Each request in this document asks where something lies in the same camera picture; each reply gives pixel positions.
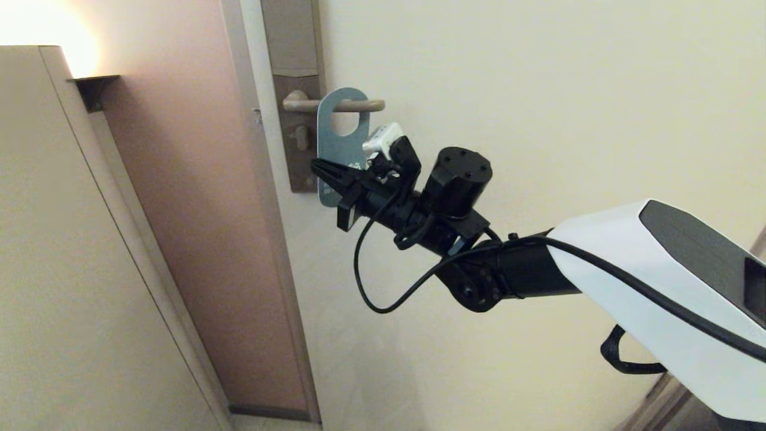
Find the white door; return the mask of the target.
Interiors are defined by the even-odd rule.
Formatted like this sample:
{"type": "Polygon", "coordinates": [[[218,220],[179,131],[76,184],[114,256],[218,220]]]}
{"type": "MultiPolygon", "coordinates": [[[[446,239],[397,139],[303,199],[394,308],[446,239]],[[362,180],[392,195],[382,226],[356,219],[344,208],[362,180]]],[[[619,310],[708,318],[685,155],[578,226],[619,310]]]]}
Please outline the white door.
{"type": "MultiPolygon", "coordinates": [[[[750,248],[766,228],[766,0],[318,0],[326,87],[382,99],[424,164],[494,175],[506,235],[659,199],[750,248]]],[[[317,194],[290,189],[261,0],[241,0],[324,431],[613,431],[657,376],[613,370],[585,295],[464,309],[430,280],[364,305],[317,194]]]]}

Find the brown metal lock plate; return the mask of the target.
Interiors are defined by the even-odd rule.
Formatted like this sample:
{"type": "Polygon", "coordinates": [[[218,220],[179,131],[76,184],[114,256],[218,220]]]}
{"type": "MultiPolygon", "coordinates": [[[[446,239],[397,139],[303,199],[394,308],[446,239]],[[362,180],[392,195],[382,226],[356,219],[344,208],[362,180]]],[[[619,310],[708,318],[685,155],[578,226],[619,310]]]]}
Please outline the brown metal lock plate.
{"type": "Polygon", "coordinates": [[[325,95],[318,0],[260,2],[290,189],[293,193],[316,193],[317,177],[310,162],[317,156],[317,114],[286,112],[282,101],[293,90],[306,92],[312,100],[325,95]],[[298,151],[292,136],[300,125],[309,129],[307,151],[298,151]]]}

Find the dark wall lamp bracket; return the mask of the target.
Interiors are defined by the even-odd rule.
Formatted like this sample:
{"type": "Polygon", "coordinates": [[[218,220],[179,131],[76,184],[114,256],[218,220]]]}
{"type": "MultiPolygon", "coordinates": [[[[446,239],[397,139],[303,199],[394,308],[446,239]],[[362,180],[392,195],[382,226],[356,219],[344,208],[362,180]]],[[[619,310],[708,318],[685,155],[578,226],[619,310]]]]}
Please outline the dark wall lamp bracket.
{"type": "Polygon", "coordinates": [[[77,77],[69,79],[76,85],[80,99],[88,114],[103,111],[102,96],[112,83],[118,81],[121,75],[102,75],[94,77],[77,77]]]}

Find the blue do-not-disturb door hanger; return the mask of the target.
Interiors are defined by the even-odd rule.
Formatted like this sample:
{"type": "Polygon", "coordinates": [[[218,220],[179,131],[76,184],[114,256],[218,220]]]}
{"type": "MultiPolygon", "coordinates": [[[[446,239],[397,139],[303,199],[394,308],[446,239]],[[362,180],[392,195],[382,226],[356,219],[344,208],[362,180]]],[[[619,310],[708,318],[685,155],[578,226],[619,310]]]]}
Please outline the blue do-not-disturb door hanger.
{"type": "Polygon", "coordinates": [[[342,101],[366,102],[367,96],[356,88],[343,87],[323,97],[317,110],[317,157],[362,170],[366,167],[362,145],[370,134],[370,114],[361,112],[356,128],[348,135],[339,135],[332,115],[342,101]]]}

